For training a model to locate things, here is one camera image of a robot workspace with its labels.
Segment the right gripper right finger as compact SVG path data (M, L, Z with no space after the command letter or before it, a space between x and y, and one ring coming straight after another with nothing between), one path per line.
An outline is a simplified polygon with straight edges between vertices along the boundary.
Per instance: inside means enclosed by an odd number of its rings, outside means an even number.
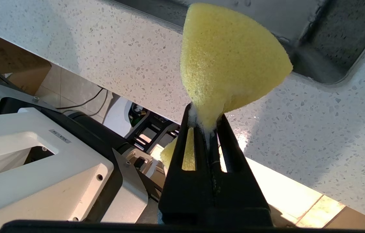
M269 205L225 115L210 138L212 220L218 224L272 226Z

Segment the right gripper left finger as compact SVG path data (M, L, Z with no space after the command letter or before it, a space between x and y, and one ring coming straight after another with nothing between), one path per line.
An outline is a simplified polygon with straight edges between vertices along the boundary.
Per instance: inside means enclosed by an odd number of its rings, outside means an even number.
M202 130L194 120L193 103L184 110L181 128L158 204L160 222L165 225L197 225L203 223L202 214L214 205L208 150ZM188 132L193 129L195 170L183 169L187 151Z

